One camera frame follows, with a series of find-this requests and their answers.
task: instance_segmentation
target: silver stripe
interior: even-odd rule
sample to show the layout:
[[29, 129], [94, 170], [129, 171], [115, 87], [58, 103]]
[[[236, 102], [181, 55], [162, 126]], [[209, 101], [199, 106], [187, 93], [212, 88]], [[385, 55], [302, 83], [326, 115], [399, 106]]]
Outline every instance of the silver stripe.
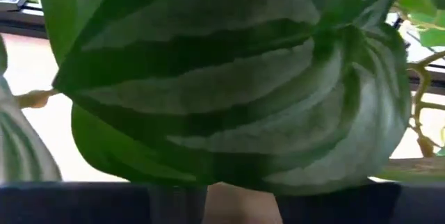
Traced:
[[311, 65], [313, 48], [310, 39], [292, 49], [204, 67], [174, 78], [125, 81], [81, 94], [140, 113], [186, 115], [228, 109], [259, 99], [298, 76]]
[[360, 157], [366, 157], [358, 154], [368, 152], [380, 140], [379, 133], [369, 131], [375, 129], [375, 117], [379, 111], [377, 100], [374, 99], [378, 95], [378, 88], [369, 71], [356, 63], [353, 66], [360, 76], [361, 104], [347, 137], [338, 142], [327, 155], [307, 167], [274, 173], [265, 177], [264, 181], [289, 186], [322, 185], [356, 173], [357, 165], [362, 162]]
[[[377, 49], [379, 52], [378, 54], [381, 56], [391, 56], [392, 51], [390, 48], [388, 48], [387, 45], [382, 44], [379, 40], [373, 39], [373, 38], [367, 38], [366, 41], [375, 49]], [[398, 78], [397, 78], [397, 69], [396, 69], [396, 62], [393, 58], [379, 58], [377, 56], [377, 53], [374, 51], [369, 50], [369, 55], [374, 60], [374, 63], [376, 63], [378, 70], [386, 70], [389, 75], [389, 80], [386, 81], [391, 86], [391, 91], [394, 93], [396, 97], [401, 96], [400, 89], [398, 87]]]
[[276, 19], [315, 24], [320, 13], [311, 0], [155, 0], [111, 22], [83, 49], [125, 47], [137, 41], [167, 42], [181, 35], [206, 36]]
[[302, 151], [322, 144], [341, 120], [344, 96], [343, 86], [338, 84], [341, 64], [341, 54], [337, 52], [322, 72], [326, 75], [319, 77], [318, 88], [279, 113], [209, 137], [167, 136], [167, 139], [194, 149], [256, 154]]

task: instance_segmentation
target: houseplant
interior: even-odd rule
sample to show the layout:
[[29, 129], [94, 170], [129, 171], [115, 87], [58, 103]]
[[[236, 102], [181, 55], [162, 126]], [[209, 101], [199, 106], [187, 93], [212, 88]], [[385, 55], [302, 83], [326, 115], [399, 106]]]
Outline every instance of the houseplant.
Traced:
[[383, 24], [394, 1], [42, 5], [54, 87], [74, 101], [73, 135], [92, 166], [132, 182], [302, 195], [363, 183], [406, 129], [403, 41]]

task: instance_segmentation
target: watermelon peperomia leaf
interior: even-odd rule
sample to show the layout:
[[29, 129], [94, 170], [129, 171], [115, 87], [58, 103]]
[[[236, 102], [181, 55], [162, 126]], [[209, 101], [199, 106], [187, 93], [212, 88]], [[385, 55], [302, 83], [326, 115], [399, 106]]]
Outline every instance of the watermelon peperomia leaf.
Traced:
[[74, 138], [96, 168], [311, 194], [379, 171], [405, 132], [393, 1], [42, 4], [61, 63], [54, 87], [76, 104]]
[[[0, 36], [0, 63], [7, 61]], [[60, 181], [56, 162], [0, 76], [0, 182]]]

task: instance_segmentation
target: plant stem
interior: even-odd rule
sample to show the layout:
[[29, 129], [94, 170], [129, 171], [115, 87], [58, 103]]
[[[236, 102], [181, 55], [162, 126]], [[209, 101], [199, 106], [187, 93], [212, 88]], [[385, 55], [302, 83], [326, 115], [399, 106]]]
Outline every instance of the plant stem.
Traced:
[[46, 106], [48, 99], [52, 95], [57, 95], [59, 92], [57, 90], [33, 90], [29, 93], [23, 95], [16, 95], [15, 99], [19, 104], [21, 109], [32, 108], [40, 109]]
[[424, 63], [409, 63], [408, 69], [414, 70], [420, 78], [419, 87], [417, 88], [416, 93], [414, 94], [414, 97], [412, 99], [414, 104], [414, 115], [412, 116], [414, 118], [414, 126], [412, 126], [412, 129], [416, 132], [418, 135], [417, 143], [419, 144], [419, 147], [422, 151], [422, 155], [424, 157], [432, 157], [434, 156], [433, 152], [433, 141], [429, 139], [427, 136], [423, 135], [422, 129], [421, 129], [421, 122], [420, 122], [420, 115], [422, 108], [426, 105], [425, 102], [422, 102], [422, 97], [425, 94], [428, 86], [431, 84], [431, 76], [430, 73], [426, 70], [426, 65]]
[[425, 29], [438, 29], [438, 30], [445, 30], [445, 27], [443, 26], [438, 26], [438, 25], [434, 25], [432, 23], [427, 23], [427, 22], [421, 22], [417, 19], [413, 19], [411, 17], [406, 17], [406, 19], [408, 21], [411, 22], [411, 24], [413, 25], [417, 25], [417, 26], [422, 26]]
[[422, 109], [439, 109], [445, 111], [445, 105], [430, 102], [420, 102], [419, 107]]
[[440, 51], [440, 52], [437, 52], [435, 54], [430, 55], [429, 57], [423, 59], [422, 61], [419, 61], [416, 64], [422, 66], [423, 68], [425, 68], [426, 66], [431, 64], [433, 61], [437, 61], [437, 60], [439, 60], [440, 58], [443, 58], [443, 57], [445, 57], [445, 51]]

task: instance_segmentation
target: window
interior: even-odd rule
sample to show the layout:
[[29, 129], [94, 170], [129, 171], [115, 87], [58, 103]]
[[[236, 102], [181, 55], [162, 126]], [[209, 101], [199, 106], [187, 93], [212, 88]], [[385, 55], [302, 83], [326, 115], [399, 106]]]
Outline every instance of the window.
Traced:
[[0, 32], [46, 38], [39, 1], [0, 0]]
[[[396, 22], [401, 22], [397, 14], [389, 14], [387, 23], [394, 25]], [[444, 51], [445, 47], [422, 47], [419, 39], [419, 34], [416, 29], [409, 22], [402, 22], [399, 32], [406, 43], [409, 44], [407, 48], [409, 62], [420, 61], [429, 55]], [[426, 102], [434, 102], [438, 104], [445, 104], [445, 60], [439, 59], [431, 63], [428, 67], [431, 73], [431, 87], [423, 96]], [[411, 89], [414, 91], [419, 84], [419, 77], [415, 72], [409, 72]], [[437, 109], [423, 109], [421, 114], [421, 121], [423, 123], [423, 133], [429, 136], [434, 142], [439, 145], [441, 143], [440, 129], [445, 125], [445, 111]], [[417, 135], [411, 130], [407, 129], [402, 142], [394, 151], [392, 158], [415, 158], [421, 157], [421, 151], [417, 145]]]
[[[58, 66], [49, 41], [2, 33], [8, 51], [5, 73], [16, 95], [30, 90], [47, 90]], [[24, 109], [24, 115], [52, 153], [65, 181], [122, 181], [95, 170], [83, 160], [71, 134], [71, 100], [64, 95], [51, 97], [42, 109]]]

